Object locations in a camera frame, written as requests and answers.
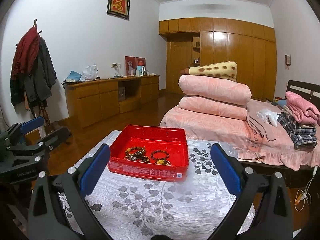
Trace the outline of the white plastic bag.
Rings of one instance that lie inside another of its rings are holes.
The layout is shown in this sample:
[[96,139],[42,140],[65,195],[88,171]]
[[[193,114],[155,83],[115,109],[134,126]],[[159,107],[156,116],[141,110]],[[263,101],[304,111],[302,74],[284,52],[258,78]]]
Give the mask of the white plastic bag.
[[81,78],[80,81],[81,82],[86,82],[86,81],[93,81],[98,77],[98,69],[97,69],[97,65],[93,64],[93,65],[89,65],[87,66],[82,74],[81,74]]

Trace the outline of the wall switch panel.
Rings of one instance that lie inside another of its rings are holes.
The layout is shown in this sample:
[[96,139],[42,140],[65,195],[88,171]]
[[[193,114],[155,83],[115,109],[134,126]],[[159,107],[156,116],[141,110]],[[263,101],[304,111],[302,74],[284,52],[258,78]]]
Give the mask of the wall switch panel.
[[286,54],[286,55],[285,55],[285,64],[286,64],[287,66],[290,66],[290,65],[291,65],[291,55],[289,55],[289,54]]

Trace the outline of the plaid folded clothes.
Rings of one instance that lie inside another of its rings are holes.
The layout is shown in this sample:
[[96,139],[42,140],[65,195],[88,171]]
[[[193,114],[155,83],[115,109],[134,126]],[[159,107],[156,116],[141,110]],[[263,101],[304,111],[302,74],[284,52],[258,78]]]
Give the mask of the plaid folded clothes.
[[287,132],[293,142],[294,148],[315,148],[317,146],[317,129],[313,126],[301,125],[293,116],[281,112],[278,115],[278,122]]

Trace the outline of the red tin box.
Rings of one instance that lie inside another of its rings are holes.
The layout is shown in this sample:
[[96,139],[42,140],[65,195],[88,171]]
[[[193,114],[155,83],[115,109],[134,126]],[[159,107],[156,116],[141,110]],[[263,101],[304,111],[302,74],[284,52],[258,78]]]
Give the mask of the red tin box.
[[[110,146],[108,169],[143,179],[178,182],[189,166],[188,144],[181,128],[128,125]],[[171,165],[158,165],[167,159]]]

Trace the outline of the framed red wall picture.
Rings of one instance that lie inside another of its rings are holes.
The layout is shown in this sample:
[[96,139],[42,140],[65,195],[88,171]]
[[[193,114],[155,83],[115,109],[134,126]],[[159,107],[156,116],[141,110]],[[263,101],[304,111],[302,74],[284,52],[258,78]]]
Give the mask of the framed red wall picture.
[[129,20],[130,0],[108,0],[106,13],[111,16]]

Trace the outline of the light blue kettle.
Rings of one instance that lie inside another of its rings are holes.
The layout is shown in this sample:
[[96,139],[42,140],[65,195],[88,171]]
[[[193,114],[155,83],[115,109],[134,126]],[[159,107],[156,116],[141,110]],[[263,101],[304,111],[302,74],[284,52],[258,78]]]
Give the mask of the light blue kettle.
[[139,71],[139,76],[143,76],[145,73],[145,66],[138,65],[136,71]]

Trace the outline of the lower pink folded quilt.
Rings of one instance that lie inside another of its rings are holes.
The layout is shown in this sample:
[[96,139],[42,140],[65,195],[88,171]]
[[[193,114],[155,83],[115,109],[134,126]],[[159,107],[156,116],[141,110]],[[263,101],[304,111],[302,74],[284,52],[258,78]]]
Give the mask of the lower pink folded quilt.
[[244,106],[236,106],[200,96],[184,96],[178,106],[188,111],[238,120],[246,120],[248,116],[248,111]]

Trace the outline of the red picture frame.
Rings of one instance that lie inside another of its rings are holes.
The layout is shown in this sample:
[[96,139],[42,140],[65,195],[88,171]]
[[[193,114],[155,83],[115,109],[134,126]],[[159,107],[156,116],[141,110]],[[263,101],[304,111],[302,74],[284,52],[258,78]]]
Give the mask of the red picture frame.
[[131,76],[135,75],[138,65],[145,66],[146,71],[146,59],[143,57],[125,56],[126,74]]

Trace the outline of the dark wooden headboard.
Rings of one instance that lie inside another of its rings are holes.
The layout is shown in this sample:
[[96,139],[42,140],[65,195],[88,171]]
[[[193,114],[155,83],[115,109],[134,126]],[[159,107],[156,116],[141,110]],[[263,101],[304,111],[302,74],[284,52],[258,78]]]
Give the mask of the dark wooden headboard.
[[302,81],[289,80],[286,91],[296,93],[314,105],[319,104],[320,86]]

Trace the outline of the pink folded clothes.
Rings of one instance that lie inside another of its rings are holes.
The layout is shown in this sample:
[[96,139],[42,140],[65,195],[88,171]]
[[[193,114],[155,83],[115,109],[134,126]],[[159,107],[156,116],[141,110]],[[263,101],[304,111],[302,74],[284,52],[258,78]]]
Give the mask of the pink folded clothes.
[[319,110],[311,102],[300,95],[288,91],[285,93],[287,107],[292,111],[293,117],[299,124],[319,125]]

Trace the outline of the blue folded cloth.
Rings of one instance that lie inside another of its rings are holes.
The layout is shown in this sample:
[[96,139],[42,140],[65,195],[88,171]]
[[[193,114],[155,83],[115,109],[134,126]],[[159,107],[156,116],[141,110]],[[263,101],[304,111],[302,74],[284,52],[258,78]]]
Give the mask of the blue folded cloth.
[[71,71],[70,74],[65,78],[65,83],[77,83],[80,82],[82,75],[78,72]]

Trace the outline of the gold pendant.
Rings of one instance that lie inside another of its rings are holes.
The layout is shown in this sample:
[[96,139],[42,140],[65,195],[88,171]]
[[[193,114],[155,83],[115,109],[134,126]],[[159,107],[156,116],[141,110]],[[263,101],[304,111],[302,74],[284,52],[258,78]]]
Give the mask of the gold pendant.
[[170,166],[171,163],[167,159],[157,159],[156,164],[158,165],[168,165]]

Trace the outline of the wooden sideboard cabinet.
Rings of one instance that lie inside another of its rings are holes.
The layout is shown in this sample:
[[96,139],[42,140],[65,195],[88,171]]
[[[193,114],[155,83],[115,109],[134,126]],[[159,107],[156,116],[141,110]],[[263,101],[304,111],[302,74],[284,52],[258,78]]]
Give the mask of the wooden sideboard cabinet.
[[159,97],[159,76],[119,77],[64,85],[71,122],[85,128],[137,110]]

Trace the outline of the coat rack with clothes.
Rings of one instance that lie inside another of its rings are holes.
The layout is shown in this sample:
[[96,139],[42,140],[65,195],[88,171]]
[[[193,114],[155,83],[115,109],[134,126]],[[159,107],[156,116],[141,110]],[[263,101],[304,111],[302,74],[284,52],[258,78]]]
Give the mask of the coat rack with clothes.
[[48,132],[62,129],[69,137],[69,129],[52,124],[46,110],[57,76],[46,42],[37,29],[37,20],[15,47],[10,74],[11,104],[14,107],[24,104],[34,118],[44,118]]

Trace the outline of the wooden wardrobe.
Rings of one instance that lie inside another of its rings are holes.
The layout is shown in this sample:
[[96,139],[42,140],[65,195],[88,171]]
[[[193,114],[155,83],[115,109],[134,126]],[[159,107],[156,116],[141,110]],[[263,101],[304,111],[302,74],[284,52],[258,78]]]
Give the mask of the wooden wardrobe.
[[159,23],[167,42],[167,92],[180,94],[180,71],[223,61],[237,64],[236,80],[255,100],[273,100],[277,76],[276,35],[271,27],[226,18],[179,18]]

